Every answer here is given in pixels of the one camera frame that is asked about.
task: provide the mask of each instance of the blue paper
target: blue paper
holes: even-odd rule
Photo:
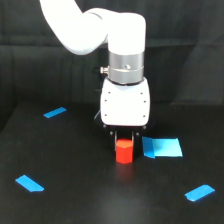
[[[155,159],[153,144],[151,138],[142,137],[144,156]]]
[[[51,112],[49,112],[49,113],[44,114],[44,116],[45,116],[46,118],[50,118],[50,117],[53,117],[53,116],[55,116],[55,115],[58,115],[58,114],[60,114],[60,113],[62,113],[62,112],[64,112],[64,111],[66,111],[66,109],[63,108],[63,107],[60,107],[60,108],[58,108],[58,109],[56,109],[56,110],[53,110],[53,111],[51,111]]]
[[[182,157],[179,140],[176,139],[153,139],[155,156]]]
[[[152,139],[142,137],[144,155],[150,158],[157,156],[182,157],[179,140],[176,139]]]
[[[19,183],[20,185],[22,185],[24,188],[26,188],[30,192],[44,190],[43,187],[41,187],[39,184],[37,184],[36,182],[31,180],[26,175],[23,175],[23,176],[19,177],[18,179],[16,179],[16,182]]]
[[[202,185],[201,187],[198,187],[196,189],[194,189],[193,191],[188,192],[187,194],[185,194],[185,196],[187,197],[187,199],[189,201],[197,201],[198,199],[214,192],[215,190],[213,188],[211,188],[208,185]]]

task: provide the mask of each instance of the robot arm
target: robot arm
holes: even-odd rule
[[[49,26],[70,52],[86,55],[107,41],[107,26],[94,13],[82,13],[74,0],[40,0]]]
[[[143,126],[148,122],[150,94],[144,78],[146,23],[135,13],[94,8],[82,13],[74,0],[40,0],[43,14],[70,52],[86,55],[108,43],[108,77],[101,94],[106,125]]]

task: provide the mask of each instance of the black table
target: black table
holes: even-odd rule
[[[95,105],[18,104],[0,134],[0,223],[224,223],[224,107],[152,105],[153,138],[178,137],[182,158],[115,161]],[[30,193],[15,179],[43,186]],[[216,192],[190,202],[208,184]]]

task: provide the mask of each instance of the blue strip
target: blue strip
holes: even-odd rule
[[[193,191],[188,192],[187,194],[185,194],[185,196],[187,197],[187,199],[189,201],[197,201],[198,199],[214,192],[215,190],[213,188],[211,188],[208,185],[202,185],[201,187],[198,187],[196,189],[194,189]]]
[[[24,188],[26,188],[30,192],[34,191],[43,191],[44,188],[41,187],[39,184],[35,183],[33,180],[31,180],[26,175],[23,175],[16,179],[16,182],[22,185]]]
[[[147,137],[142,137],[142,143],[143,143],[143,153],[144,153],[144,155],[149,157],[149,158],[155,159],[152,139],[147,138]]]
[[[51,111],[51,112],[49,112],[49,113],[44,114],[44,117],[46,117],[46,118],[50,118],[50,117],[53,117],[53,116],[55,116],[55,115],[58,115],[58,114],[60,114],[60,113],[62,113],[62,112],[64,112],[64,111],[66,111],[66,109],[63,108],[63,107],[60,107],[60,108],[58,108],[58,109],[56,109],[56,110],[53,110],[53,111]]]

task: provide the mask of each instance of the red object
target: red object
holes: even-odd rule
[[[133,162],[133,142],[129,139],[119,139],[116,142],[116,161],[127,164]]]

